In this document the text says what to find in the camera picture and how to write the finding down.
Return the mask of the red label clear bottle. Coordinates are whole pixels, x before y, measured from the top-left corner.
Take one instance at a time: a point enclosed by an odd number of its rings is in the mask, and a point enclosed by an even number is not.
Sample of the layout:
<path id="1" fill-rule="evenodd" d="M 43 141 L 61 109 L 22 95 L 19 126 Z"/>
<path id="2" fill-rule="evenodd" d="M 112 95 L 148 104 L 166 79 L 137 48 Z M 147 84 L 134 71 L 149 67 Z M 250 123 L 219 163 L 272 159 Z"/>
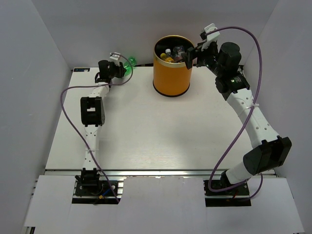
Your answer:
<path id="1" fill-rule="evenodd" d="M 177 45 L 173 48 L 174 61 L 177 63 L 183 62 L 182 54 L 185 53 L 183 45 Z"/>

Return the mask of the green plastic bottle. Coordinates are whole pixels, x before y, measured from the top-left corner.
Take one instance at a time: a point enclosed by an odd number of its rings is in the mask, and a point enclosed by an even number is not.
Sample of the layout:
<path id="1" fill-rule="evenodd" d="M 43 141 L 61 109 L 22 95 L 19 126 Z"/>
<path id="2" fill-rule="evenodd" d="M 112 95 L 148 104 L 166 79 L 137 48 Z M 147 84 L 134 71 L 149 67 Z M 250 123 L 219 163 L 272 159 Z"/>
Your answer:
<path id="1" fill-rule="evenodd" d="M 123 65 L 123 67 L 126 69 L 126 72 L 124 76 L 128 76 L 132 72 L 132 68 L 134 68 L 137 65 L 137 61 L 135 57 L 129 57 L 128 61 L 126 61 Z"/>

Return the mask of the blue cap clear bottle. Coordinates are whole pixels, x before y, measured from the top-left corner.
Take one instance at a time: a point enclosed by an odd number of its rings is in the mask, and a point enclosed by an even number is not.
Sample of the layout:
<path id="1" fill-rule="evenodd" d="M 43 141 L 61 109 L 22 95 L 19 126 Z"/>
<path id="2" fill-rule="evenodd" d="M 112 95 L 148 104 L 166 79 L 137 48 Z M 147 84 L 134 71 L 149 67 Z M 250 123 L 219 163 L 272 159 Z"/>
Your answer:
<path id="1" fill-rule="evenodd" d="M 166 54 L 166 57 L 167 57 L 167 58 L 173 58 L 173 55 L 172 55 L 172 53 L 171 53 L 171 49 L 169 49 L 169 48 L 166 49 L 166 50 L 165 50 L 165 54 Z"/>

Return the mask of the orange cap clear bottle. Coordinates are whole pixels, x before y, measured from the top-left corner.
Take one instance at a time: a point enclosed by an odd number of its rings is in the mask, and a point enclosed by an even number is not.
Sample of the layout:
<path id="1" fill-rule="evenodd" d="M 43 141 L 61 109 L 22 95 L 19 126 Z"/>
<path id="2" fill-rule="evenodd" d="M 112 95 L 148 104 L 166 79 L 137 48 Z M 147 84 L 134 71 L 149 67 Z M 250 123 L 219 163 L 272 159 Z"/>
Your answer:
<path id="1" fill-rule="evenodd" d="M 168 63 L 175 63 L 174 59 L 168 55 L 166 55 L 165 53 L 162 53 L 160 55 L 160 58 L 165 61 L 165 62 L 168 62 Z"/>

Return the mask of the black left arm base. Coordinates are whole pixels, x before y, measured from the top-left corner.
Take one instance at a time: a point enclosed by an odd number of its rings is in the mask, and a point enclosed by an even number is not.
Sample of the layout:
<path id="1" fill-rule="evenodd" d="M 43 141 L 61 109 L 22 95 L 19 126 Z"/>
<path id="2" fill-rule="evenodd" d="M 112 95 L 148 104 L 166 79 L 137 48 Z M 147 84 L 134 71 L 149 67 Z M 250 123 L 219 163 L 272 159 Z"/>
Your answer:
<path id="1" fill-rule="evenodd" d="M 121 182 L 108 181 L 99 170 L 83 169 L 75 179 L 73 204 L 117 205 L 121 199 Z"/>

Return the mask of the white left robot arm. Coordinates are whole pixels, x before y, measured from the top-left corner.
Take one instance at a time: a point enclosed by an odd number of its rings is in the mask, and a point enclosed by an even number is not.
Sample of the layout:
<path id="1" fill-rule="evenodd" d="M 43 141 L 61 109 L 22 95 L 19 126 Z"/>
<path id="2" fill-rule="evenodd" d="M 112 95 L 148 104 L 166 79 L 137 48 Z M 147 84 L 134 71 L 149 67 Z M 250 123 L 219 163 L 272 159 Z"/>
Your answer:
<path id="1" fill-rule="evenodd" d="M 189 89 L 193 62 L 183 58 L 170 60 L 166 53 L 154 55 L 153 87 L 166 97 L 178 97 Z M 80 99 L 81 122 L 85 134 L 82 137 L 86 145 L 83 169 L 96 171 L 99 169 L 97 151 L 98 134 L 105 123 L 103 99 L 114 84 L 112 79 L 126 76 L 126 67 L 120 61 L 120 53 L 111 53 L 109 60 L 98 62 L 99 72 L 95 76 L 92 92 Z"/>

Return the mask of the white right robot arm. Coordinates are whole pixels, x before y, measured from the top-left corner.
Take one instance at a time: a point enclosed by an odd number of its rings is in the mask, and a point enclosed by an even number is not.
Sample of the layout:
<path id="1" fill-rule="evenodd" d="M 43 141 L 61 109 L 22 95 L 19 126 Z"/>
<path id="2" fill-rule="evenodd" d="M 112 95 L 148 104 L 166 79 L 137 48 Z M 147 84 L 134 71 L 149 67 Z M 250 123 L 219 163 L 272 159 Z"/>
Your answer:
<path id="1" fill-rule="evenodd" d="M 208 182 L 211 192 L 230 195 L 254 175 L 282 166 L 292 142 L 288 137 L 281 137 L 268 123 L 256 103 L 249 83 L 239 73 L 239 46 L 226 42 L 218 48 L 216 42 L 211 42 L 207 48 L 201 45 L 200 49 L 198 65 L 207 67 L 215 74 L 217 90 L 242 122 L 242 128 L 229 148 L 234 146 L 243 131 L 247 132 L 252 146 L 252 150 L 243 156 L 239 164 L 221 174 L 217 187 L 213 187 L 211 180 Z"/>

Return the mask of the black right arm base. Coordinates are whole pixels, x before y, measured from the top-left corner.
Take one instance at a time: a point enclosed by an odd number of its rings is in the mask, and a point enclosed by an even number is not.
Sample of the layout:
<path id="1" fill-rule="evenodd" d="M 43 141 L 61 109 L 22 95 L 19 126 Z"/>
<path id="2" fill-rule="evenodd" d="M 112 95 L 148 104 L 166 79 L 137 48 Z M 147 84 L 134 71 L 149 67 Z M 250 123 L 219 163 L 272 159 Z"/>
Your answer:
<path id="1" fill-rule="evenodd" d="M 208 180 L 204 182 L 205 205 L 208 207 L 250 207 L 250 191 L 247 183 L 231 190 L 212 192 L 208 188 Z"/>

